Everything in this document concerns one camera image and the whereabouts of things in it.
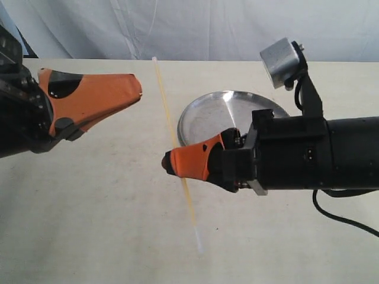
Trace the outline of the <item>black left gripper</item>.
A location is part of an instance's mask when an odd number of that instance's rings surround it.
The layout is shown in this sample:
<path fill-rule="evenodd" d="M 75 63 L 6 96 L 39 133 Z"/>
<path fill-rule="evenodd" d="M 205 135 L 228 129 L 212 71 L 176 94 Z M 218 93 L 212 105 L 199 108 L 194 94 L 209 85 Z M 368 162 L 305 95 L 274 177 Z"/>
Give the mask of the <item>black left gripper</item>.
<path fill-rule="evenodd" d="M 101 120 L 140 101 L 134 74 L 75 74 L 48 68 L 38 80 L 21 43 L 1 27 L 1 157 L 45 153 L 75 141 Z"/>

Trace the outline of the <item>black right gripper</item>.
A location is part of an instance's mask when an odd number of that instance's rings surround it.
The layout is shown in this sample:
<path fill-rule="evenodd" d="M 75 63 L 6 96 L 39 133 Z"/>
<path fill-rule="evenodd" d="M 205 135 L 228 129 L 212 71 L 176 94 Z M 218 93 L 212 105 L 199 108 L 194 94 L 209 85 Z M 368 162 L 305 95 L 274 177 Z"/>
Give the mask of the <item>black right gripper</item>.
<path fill-rule="evenodd" d="M 237 128 L 208 140 L 167 151 L 167 174 L 201 180 L 236 193 L 237 182 L 254 190 L 321 189 L 327 185 L 327 123 L 323 117 L 275 118 L 273 111 L 252 111 L 242 147 Z"/>

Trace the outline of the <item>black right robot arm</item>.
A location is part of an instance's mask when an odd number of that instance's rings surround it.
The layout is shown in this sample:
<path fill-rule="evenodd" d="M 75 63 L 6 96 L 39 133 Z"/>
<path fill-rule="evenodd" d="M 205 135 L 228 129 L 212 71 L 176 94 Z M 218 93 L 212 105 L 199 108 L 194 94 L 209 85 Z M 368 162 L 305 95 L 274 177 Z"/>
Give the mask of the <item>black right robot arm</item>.
<path fill-rule="evenodd" d="M 275 118 L 270 109 L 258 110 L 247 134 L 229 128 L 173 149 L 162 166 L 229 192 L 308 189 L 351 196 L 378 189 L 378 118 Z"/>

